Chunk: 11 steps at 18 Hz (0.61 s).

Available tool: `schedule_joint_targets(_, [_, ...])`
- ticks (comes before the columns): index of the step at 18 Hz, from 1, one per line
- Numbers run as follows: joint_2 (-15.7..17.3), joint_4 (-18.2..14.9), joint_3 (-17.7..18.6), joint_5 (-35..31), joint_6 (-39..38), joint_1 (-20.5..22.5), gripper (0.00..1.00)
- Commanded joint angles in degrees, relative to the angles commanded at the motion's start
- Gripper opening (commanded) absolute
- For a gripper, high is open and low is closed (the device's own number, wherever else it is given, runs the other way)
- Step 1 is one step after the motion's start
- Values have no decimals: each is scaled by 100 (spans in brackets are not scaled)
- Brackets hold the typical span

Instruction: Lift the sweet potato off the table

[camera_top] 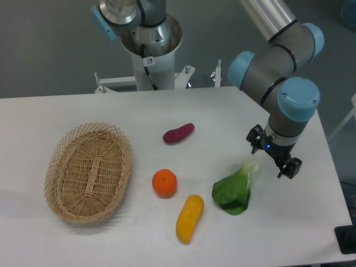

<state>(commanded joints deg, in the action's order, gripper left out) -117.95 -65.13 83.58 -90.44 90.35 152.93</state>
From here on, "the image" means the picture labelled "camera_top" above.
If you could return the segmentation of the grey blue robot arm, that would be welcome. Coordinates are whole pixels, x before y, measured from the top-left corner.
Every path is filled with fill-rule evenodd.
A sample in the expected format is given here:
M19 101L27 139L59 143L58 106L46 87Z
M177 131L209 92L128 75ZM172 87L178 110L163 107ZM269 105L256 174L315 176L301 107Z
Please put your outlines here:
M293 178L302 161L290 153L320 99L318 87L294 72L320 53L324 36L317 26L299 23L284 1L241 5L270 44L262 55L240 53L228 69L232 84L269 113L266 126L255 126L246 139L253 151L273 158L280 175ZM91 14L108 39L120 39L130 52L139 91L186 87L174 67L182 32L165 1L100 1Z

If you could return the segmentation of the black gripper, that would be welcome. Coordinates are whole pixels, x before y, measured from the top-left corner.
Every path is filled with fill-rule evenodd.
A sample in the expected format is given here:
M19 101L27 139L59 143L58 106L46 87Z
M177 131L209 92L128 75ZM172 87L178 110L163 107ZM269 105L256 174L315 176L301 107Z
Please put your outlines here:
M271 156L277 167L279 168L278 178L286 176L292 179L299 173L302 165L302 160L296 157L290 157L290 153L294 144L284 146L278 145L274 142L271 135L267 136L263 134L263 128L257 124L248 133L246 140L252 147L251 153L254 154L258 150L264 150L269 156Z

